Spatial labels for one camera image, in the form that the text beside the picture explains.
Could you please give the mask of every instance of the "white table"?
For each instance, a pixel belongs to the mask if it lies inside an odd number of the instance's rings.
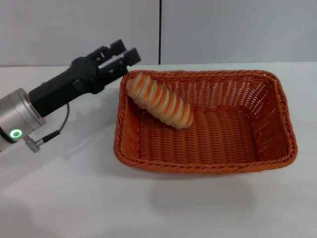
[[[284,169],[231,176],[156,174],[113,154],[119,80],[71,102],[62,134],[33,154],[0,154],[1,238],[317,237],[317,62],[138,66],[153,70],[264,69],[281,80],[299,154]],[[0,97],[65,67],[0,68]],[[59,128],[66,108],[33,133]]]

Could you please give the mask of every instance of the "toy bread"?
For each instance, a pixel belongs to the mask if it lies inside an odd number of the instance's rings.
[[[138,74],[127,82],[126,88],[136,104],[165,124],[177,129],[191,126],[194,112],[190,105],[149,76]]]

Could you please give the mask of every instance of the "robotic arm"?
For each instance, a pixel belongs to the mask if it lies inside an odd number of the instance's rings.
[[[119,57],[102,67],[113,56]],[[124,76],[127,66],[140,61],[135,48],[126,51],[121,40],[100,47],[85,57],[75,59],[70,68],[33,89],[29,94],[22,88],[0,99],[0,151],[24,139],[33,151],[59,135],[60,130],[34,141],[29,134],[45,124],[44,117],[85,93],[97,94],[105,86]]]

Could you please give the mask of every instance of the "basket rim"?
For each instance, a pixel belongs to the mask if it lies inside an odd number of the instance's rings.
[[[195,171],[199,170],[199,173],[204,173],[203,170],[206,170],[206,173],[213,173],[213,170],[219,170],[222,168],[236,168],[237,171],[233,171],[233,173],[243,173],[243,172],[259,172],[263,170],[270,170],[270,169],[277,169],[277,168],[283,168],[287,165],[290,165],[291,163],[294,162],[294,160],[297,157],[298,153],[298,147],[296,143],[296,138],[295,134],[293,131],[293,126],[290,121],[290,116],[289,116],[289,110],[288,110],[288,104],[287,104],[287,99],[285,96],[285,93],[283,91],[282,85],[280,80],[277,78],[277,76],[271,72],[265,71],[265,70],[203,70],[203,71],[186,71],[186,70],[167,70],[167,71],[157,71],[157,70],[132,70],[130,71],[127,75],[123,77],[120,83],[120,87],[122,87],[125,83],[126,80],[130,77],[131,74],[137,74],[137,73],[151,73],[151,72],[156,72],[161,74],[163,78],[169,78],[171,74],[177,74],[173,75],[173,77],[176,78],[184,78],[184,76],[188,76],[189,78],[192,78],[190,76],[191,74],[197,74],[197,73],[212,73],[213,75],[223,74],[226,72],[227,74],[234,74],[234,73],[239,73],[239,74],[250,74],[250,73],[262,73],[264,76],[268,76],[266,80],[269,80],[273,82],[273,91],[276,96],[277,104],[278,104],[278,113],[280,116],[280,119],[282,121],[282,129],[284,132],[284,135],[286,136],[287,142],[288,142],[288,154],[283,156],[282,158],[275,159],[275,160],[268,160],[268,161],[255,161],[251,163],[230,163],[230,164],[214,164],[214,165],[203,165],[203,164],[181,164],[181,163],[166,163],[166,162],[161,162],[161,161],[146,161],[143,160],[142,158],[135,158],[135,157],[130,157],[126,156],[125,154],[122,153],[121,151],[121,138],[122,138],[122,127],[123,123],[119,121],[119,117],[117,116],[116,119],[116,129],[115,129],[115,139],[114,139],[114,145],[113,145],[113,150],[114,154],[117,157],[118,160],[123,162],[126,165],[131,165],[135,167],[146,167],[146,166],[157,166],[157,168],[153,169],[154,171],[160,171],[158,167],[162,167],[162,171],[166,171],[166,168],[170,167],[171,170],[177,170],[177,168],[182,167],[182,169],[186,167],[193,167],[194,169],[191,169],[191,172],[188,171],[189,173],[194,173]],[[122,114],[123,118],[125,118],[125,108],[127,105],[127,100],[128,100],[128,95],[126,92],[126,89],[123,88],[123,95],[120,91],[120,98],[119,98],[119,105],[118,105],[118,115]],[[252,169],[249,170],[248,167],[250,166],[261,166],[260,169]]]

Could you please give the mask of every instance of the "black cable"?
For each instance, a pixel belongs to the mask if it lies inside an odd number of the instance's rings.
[[[68,120],[68,116],[69,116],[69,103],[66,103],[66,106],[67,106],[67,113],[66,113],[66,117],[65,117],[65,119],[64,119],[64,121],[63,121],[63,124],[61,125],[61,127],[60,127],[60,129],[59,129],[59,132],[61,132],[61,130],[63,130],[63,128],[64,128],[64,126],[65,126],[65,124],[66,124],[66,122],[67,122],[67,120]]]
[[[61,125],[59,130],[56,130],[56,131],[52,132],[51,134],[48,134],[48,135],[44,136],[41,139],[44,143],[46,143],[46,142],[52,140],[53,138],[55,138],[56,136],[58,136],[60,134],[61,130],[63,130],[63,128],[64,128],[64,126],[65,126],[65,124],[66,124],[66,122],[68,120],[69,111],[70,111],[69,103],[66,103],[66,106],[67,106],[67,113],[66,113],[66,117],[65,117],[65,119],[63,121],[63,124]]]

